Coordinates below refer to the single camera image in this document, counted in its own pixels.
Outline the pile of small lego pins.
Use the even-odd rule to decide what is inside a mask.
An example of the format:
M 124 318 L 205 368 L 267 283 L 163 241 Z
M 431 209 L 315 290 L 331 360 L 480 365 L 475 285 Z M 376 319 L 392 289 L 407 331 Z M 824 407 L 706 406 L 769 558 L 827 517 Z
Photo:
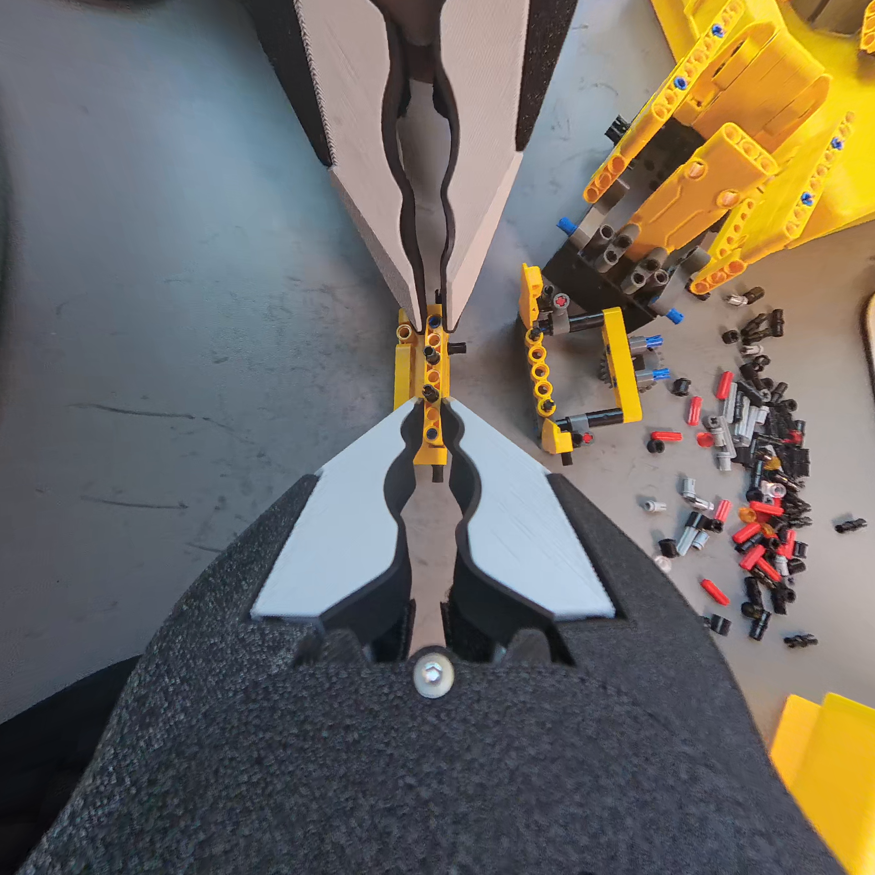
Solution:
M 728 296 L 727 312 L 684 354 L 687 369 L 644 394 L 640 461 L 628 463 L 639 534 L 648 532 L 658 569 L 691 597 L 715 640 L 731 632 L 760 642 L 773 628 L 788 649 L 814 647 L 809 629 L 788 626 L 799 578 L 814 565 L 808 541 L 816 510 L 815 456 L 821 485 L 837 469 L 833 495 L 873 477 L 851 450 L 851 397 L 819 334 L 804 344 L 808 375 L 825 377 L 832 410 L 816 412 L 804 367 L 791 366 L 782 338 L 802 340 L 789 304 L 760 287 Z

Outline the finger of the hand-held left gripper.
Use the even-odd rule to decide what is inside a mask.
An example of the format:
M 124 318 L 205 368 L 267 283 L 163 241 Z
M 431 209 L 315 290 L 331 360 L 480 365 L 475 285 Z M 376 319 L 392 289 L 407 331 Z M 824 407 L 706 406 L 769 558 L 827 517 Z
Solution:
M 372 2 L 296 2 L 330 176 L 414 329 L 426 318 L 415 203 L 396 136 L 399 30 Z
M 446 265 L 453 331 L 471 297 L 521 162 L 516 146 L 529 1 L 449 1 L 440 60 L 458 119 L 447 187 L 454 243 Z

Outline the yellow lego robot body model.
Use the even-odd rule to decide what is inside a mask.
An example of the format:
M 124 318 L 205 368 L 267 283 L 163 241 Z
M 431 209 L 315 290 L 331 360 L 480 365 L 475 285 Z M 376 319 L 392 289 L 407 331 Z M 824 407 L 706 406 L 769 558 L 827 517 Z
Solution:
M 715 261 L 711 246 L 729 219 L 752 213 L 779 164 L 738 122 L 702 122 L 702 136 L 677 118 L 726 58 L 743 2 L 652 2 L 674 69 L 629 125 L 608 130 L 614 147 L 585 187 L 589 211 L 560 222 L 568 239 L 541 269 L 549 295 L 585 312 L 619 307 L 633 330 L 659 315 L 681 321 L 677 296 L 705 299 L 751 266 Z

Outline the yellow lego beam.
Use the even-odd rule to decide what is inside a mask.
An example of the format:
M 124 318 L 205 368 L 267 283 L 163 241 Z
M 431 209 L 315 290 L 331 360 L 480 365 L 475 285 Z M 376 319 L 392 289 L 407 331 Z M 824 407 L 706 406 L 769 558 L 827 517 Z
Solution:
M 423 444 L 435 456 L 443 447 L 441 407 L 450 388 L 449 336 L 443 326 L 443 309 L 435 304 L 422 334 L 417 360 L 417 397 L 424 402 Z

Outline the yellow lego panel with pins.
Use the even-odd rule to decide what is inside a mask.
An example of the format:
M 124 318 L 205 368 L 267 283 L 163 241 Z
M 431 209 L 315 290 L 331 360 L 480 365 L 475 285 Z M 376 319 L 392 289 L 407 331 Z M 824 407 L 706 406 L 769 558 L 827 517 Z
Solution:
M 426 319 L 423 322 L 423 331 L 421 334 L 417 333 L 414 330 L 414 326 L 411 321 L 408 319 L 405 311 L 400 310 L 399 318 L 398 318 L 398 326 L 396 329 L 396 363 L 395 363 L 395 388 L 394 388 L 394 405 L 396 408 L 402 406 L 405 402 L 410 399 L 415 401 L 422 401 L 423 403 L 423 414 L 424 414 L 424 402 L 417 397 L 417 360 L 418 354 L 421 350 L 422 345 L 422 334 L 424 332 L 425 323 L 429 316 L 429 308 L 432 305 L 430 304 L 427 308 Z M 466 353 L 466 344 L 464 342 L 453 342 L 450 339 L 450 334 L 447 332 L 448 336 L 448 352 L 449 357 L 451 358 L 454 355 L 464 355 Z M 450 364 L 450 381 L 451 381 L 451 364 Z M 451 384 L 447 395 L 443 398 L 445 399 L 450 395 Z M 423 439 L 420 445 L 418 452 L 414 458 L 414 464 L 420 466 L 430 466 L 432 468 L 432 481 L 434 483 L 443 482 L 443 475 L 445 470 L 445 465 L 447 464 L 447 456 L 448 451 L 443 442 L 443 447 L 437 448 L 437 453 L 435 456 L 432 456 L 429 453 L 428 447 L 423 448 Z

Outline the yellow plastic bin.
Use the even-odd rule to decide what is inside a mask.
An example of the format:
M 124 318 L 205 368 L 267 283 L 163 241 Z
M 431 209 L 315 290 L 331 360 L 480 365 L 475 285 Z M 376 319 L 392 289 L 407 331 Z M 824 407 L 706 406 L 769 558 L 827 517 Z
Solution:
M 829 693 L 790 695 L 771 759 L 787 790 L 840 864 L 874 872 L 874 709 Z
M 715 261 L 752 265 L 873 220 L 873 2 L 743 2 L 724 60 L 677 118 L 738 122 L 779 174 L 731 218 Z

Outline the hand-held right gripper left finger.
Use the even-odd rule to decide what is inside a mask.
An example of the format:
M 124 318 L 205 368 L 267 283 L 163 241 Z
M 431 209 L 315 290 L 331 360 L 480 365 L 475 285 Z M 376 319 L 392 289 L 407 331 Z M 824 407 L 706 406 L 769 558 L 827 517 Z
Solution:
M 422 403 L 409 400 L 317 471 L 252 618 L 397 621 L 410 598 L 401 511 L 422 423 Z

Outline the lego axle and gear assembly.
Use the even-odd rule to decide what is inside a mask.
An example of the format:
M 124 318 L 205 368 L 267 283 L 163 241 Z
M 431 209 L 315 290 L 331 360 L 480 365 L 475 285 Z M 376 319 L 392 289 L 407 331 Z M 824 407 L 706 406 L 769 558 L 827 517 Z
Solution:
M 592 442 L 595 429 L 641 421 L 641 389 L 670 377 L 670 371 L 663 367 L 635 366 L 637 360 L 645 361 L 659 351 L 662 336 L 628 335 L 619 307 L 570 316 L 567 312 L 570 301 L 563 292 L 549 295 L 540 267 L 525 263 L 520 267 L 518 312 L 524 328 L 524 360 L 538 421 L 535 432 L 541 450 L 559 456 L 563 465 L 572 463 L 572 453 L 576 448 Z M 596 329 L 603 341 L 608 386 L 613 392 L 614 405 L 561 417 L 553 397 L 546 339 Z

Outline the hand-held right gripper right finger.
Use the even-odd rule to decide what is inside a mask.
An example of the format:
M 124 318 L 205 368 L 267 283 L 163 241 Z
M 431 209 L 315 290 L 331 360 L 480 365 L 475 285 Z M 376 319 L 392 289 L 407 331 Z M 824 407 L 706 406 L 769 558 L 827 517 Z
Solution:
M 551 472 L 456 399 L 443 402 L 442 424 L 463 569 L 547 621 L 614 618 Z

